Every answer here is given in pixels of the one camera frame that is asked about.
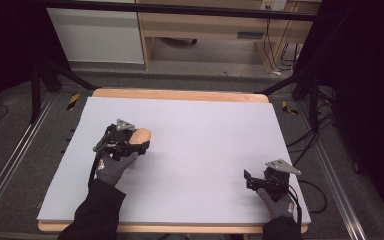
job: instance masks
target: hand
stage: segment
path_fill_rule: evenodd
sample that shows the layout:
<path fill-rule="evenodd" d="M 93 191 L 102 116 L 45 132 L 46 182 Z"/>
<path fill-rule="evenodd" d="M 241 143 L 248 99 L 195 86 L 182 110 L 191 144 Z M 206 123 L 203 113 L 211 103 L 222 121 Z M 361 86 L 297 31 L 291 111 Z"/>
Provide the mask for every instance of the hand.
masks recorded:
<path fill-rule="evenodd" d="M 263 188 L 258 189 L 257 194 L 266 204 L 267 209 L 269 210 L 270 219 L 275 219 L 281 216 L 293 217 L 295 206 L 288 194 L 283 195 L 277 202 L 274 202 Z"/>
<path fill-rule="evenodd" d="M 128 157 L 121 158 L 120 161 L 115 161 L 108 153 L 102 154 L 96 168 L 97 178 L 112 186 L 115 186 L 123 175 L 124 170 L 130 166 L 137 158 L 139 153 L 134 152 Z"/>

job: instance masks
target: black horizontal bar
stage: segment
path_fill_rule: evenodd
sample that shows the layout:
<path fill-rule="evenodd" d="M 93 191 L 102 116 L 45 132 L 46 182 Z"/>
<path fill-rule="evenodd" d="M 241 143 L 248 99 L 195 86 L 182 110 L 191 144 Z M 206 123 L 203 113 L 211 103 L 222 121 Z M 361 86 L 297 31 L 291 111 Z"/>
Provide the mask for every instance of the black horizontal bar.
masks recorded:
<path fill-rule="evenodd" d="M 297 20 L 297 21 L 332 20 L 331 17 L 320 16 L 312 13 L 297 13 L 297 12 L 282 12 L 282 11 L 263 11 L 263 10 L 233 9 L 233 8 L 73 1 L 73 0 L 25 0 L 25 1 L 30 1 L 34 4 L 43 4 L 47 8 L 62 8 L 62 9 L 99 10 L 99 11 L 115 11 L 115 12 L 166 13 L 166 14 L 203 15 L 203 16 L 220 16 L 220 17 L 281 19 L 281 20 Z"/>

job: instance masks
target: wooden desk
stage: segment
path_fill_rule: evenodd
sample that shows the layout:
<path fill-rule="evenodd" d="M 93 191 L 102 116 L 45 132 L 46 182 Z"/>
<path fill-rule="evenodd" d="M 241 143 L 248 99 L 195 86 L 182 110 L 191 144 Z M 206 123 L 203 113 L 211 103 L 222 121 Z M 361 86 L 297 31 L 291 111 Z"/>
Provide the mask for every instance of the wooden desk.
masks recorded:
<path fill-rule="evenodd" d="M 223 7 L 236 9 L 259 10 L 260 0 L 136 0 L 143 4 L 166 4 L 183 6 Z M 314 0 L 288 1 L 284 11 L 316 13 L 320 2 Z M 141 32 L 142 49 L 146 68 L 151 67 L 153 39 L 155 37 L 189 38 L 189 39 L 223 39 L 240 40 L 239 32 L 266 34 L 266 19 L 250 19 L 236 17 L 192 16 L 156 13 L 138 13 Z M 272 43 L 273 55 L 277 61 L 280 58 L 285 43 L 304 43 L 311 28 L 311 22 L 271 20 L 269 36 Z M 256 46 L 267 73 L 273 71 L 264 53 L 263 41 L 257 40 Z M 266 51 L 272 58 L 268 41 Z"/>
<path fill-rule="evenodd" d="M 193 100 L 193 101 L 223 101 L 223 102 L 260 102 L 268 103 L 264 95 L 243 94 L 231 92 L 194 92 L 170 90 L 139 90 L 139 89 L 98 89 L 93 97 L 108 98 L 140 98 L 165 100 Z M 60 232 L 69 223 L 39 222 L 39 229 L 46 232 Z M 301 231 L 308 229 L 303 224 Z M 262 233 L 261 226 L 237 225 L 147 225 L 147 224 L 120 224 L 118 232 L 152 232 L 152 233 Z"/>

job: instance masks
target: white cabinet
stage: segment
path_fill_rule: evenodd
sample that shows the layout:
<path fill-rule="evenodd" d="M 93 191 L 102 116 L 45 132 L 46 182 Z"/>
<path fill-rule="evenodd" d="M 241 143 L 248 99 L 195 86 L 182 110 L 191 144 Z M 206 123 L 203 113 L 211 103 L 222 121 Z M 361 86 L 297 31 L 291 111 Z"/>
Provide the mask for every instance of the white cabinet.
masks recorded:
<path fill-rule="evenodd" d="M 69 61 L 144 64 L 136 13 L 51 8 L 48 12 Z"/>

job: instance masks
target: brown oval object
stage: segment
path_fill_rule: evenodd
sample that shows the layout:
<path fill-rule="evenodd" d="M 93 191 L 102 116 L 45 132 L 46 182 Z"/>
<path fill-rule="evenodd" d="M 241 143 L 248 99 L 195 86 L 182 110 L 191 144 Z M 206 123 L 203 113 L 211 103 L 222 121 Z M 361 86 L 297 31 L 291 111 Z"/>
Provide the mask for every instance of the brown oval object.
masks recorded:
<path fill-rule="evenodd" d="M 129 140 L 130 144 L 142 144 L 151 139 L 151 132 L 146 128 L 136 130 Z"/>

